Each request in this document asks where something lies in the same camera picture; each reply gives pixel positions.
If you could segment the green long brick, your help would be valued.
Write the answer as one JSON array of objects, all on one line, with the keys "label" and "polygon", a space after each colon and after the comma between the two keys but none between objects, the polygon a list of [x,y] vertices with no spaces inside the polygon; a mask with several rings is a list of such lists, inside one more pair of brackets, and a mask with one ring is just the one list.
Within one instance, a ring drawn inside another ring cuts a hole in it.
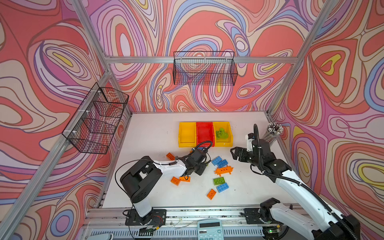
[{"label": "green long brick", "polygon": [[216,139],[223,141],[223,140],[227,140],[228,138],[229,138],[229,134],[227,132],[224,132],[220,139],[218,139],[218,138],[216,138]]}]

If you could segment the orange long brick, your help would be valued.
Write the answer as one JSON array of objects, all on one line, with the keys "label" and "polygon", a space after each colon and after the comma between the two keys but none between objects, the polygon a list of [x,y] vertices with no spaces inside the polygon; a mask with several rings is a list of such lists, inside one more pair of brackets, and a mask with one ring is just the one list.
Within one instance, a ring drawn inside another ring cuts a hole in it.
[{"label": "orange long brick", "polygon": [[190,182],[191,177],[190,176],[179,177],[179,180],[182,182]]}]

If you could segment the orange small brick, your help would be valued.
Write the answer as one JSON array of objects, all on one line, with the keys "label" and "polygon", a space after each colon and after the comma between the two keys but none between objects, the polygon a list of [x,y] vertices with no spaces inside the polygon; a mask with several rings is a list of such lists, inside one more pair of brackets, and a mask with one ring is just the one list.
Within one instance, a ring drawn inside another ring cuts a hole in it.
[{"label": "orange small brick", "polygon": [[181,180],[180,178],[172,177],[171,183],[178,186],[180,184]]}]

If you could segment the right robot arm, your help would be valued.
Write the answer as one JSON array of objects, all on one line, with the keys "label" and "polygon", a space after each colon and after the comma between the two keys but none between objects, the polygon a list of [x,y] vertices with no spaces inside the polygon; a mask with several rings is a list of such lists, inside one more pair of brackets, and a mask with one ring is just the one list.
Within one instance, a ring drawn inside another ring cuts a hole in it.
[{"label": "right robot arm", "polygon": [[305,217],[286,207],[276,198],[260,204],[256,216],[264,223],[280,222],[308,240],[359,240],[361,224],[353,216],[345,216],[330,206],[308,187],[292,168],[277,159],[270,144],[261,139],[256,124],[247,135],[247,147],[231,149],[234,160],[258,168],[259,174],[268,177],[285,190],[309,214]]}]

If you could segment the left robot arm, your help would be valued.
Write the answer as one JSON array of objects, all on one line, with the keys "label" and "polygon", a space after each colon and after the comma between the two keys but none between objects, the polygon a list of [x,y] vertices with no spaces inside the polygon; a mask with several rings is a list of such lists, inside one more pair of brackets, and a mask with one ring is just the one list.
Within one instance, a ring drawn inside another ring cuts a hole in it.
[{"label": "left robot arm", "polygon": [[134,210],[142,219],[148,217],[153,212],[148,195],[153,190],[161,177],[171,176],[173,179],[189,177],[195,173],[201,176],[207,165],[211,162],[207,160],[208,150],[213,146],[213,142],[204,141],[192,148],[192,151],[183,157],[175,157],[170,161],[155,161],[149,156],[144,156],[134,161],[119,180],[117,185],[129,197]]}]

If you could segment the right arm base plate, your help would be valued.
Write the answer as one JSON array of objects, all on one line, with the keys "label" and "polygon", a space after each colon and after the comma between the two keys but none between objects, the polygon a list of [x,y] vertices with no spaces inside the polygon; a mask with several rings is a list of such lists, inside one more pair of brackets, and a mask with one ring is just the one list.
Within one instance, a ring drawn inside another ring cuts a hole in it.
[{"label": "right arm base plate", "polygon": [[276,220],[263,220],[259,211],[259,208],[245,208],[240,215],[246,219],[248,225],[284,225]]}]

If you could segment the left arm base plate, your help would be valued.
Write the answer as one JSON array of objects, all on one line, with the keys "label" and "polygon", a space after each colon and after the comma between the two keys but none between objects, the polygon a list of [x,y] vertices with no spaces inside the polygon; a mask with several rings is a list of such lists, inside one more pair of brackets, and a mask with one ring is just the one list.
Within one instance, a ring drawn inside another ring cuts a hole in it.
[{"label": "left arm base plate", "polygon": [[147,215],[140,217],[136,209],[127,209],[123,211],[123,216],[126,217],[126,226],[161,227],[166,223],[167,210],[152,209]]}]

